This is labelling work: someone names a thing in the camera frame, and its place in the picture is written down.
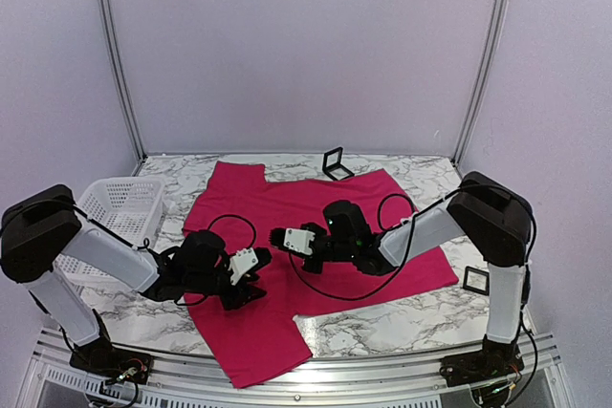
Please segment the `magenta t-shirt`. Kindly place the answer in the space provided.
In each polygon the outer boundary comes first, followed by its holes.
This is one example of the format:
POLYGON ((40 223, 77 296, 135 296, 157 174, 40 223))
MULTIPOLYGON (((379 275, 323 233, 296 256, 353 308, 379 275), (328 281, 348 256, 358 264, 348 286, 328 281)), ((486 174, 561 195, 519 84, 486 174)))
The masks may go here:
POLYGON ((248 245, 272 260, 258 287, 264 296, 235 311, 217 299, 188 300, 188 312, 229 378, 244 389, 281 376, 311 357, 295 323, 455 285, 450 263, 434 248, 401 271, 370 251, 381 228, 410 216, 399 184, 379 169, 339 182, 273 183, 261 164, 218 162, 183 225, 208 229, 229 252, 248 245))

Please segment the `black brooch box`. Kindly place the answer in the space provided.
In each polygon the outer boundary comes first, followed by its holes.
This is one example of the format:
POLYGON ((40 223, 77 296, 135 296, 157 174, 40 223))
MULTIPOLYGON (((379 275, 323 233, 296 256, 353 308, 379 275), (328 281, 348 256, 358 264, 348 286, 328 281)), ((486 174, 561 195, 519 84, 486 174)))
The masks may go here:
POLYGON ((464 271, 464 290, 488 296, 490 292, 490 276, 485 270, 467 266, 464 271))
POLYGON ((334 182, 353 178, 355 173, 342 163, 343 147, 339 146, 323 154, 322 172, 334 182))

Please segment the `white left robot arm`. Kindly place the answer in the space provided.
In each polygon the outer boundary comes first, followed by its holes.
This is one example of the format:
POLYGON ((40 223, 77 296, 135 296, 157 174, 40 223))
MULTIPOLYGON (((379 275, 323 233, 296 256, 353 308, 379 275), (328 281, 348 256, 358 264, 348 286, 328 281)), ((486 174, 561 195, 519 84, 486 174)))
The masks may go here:
POLYGON ((200 301, 216 296, 227 311, 264 296, 253 282, 272 259, 265 248, 228 254, 218 235, 201 230, 177 247, 154 251, 163 188, 159 182, 100 181, 76 201, 59 184, 5 211, 1 269, 62 327, 72 367, 144 381, 153 362, 111 341, 76 284, 117 280, 151 301, 176 304, 187 294, 200 301))

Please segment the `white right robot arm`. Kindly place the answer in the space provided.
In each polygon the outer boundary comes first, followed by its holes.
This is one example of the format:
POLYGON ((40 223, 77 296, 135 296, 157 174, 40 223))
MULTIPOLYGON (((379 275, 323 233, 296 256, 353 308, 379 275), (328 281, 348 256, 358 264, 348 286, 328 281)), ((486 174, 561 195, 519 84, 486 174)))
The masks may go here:
POLYGON ((479 255, 488 285, 489 315, 479 350, 451 354, 440 374, 449 386, 484 381, 524 368, 517 340, 525 326, 530 290, 530 256, 536 238, 531 205, 509 188, 479 172, 406 222, 373 232, 361 209, 348 201, 329 204, 325 226, 288 230, 282 247, 321 272, 326 263, 347 262, 366 275, 384 276, 389 286, 408 264, 433 249, 465 242, 479 255))

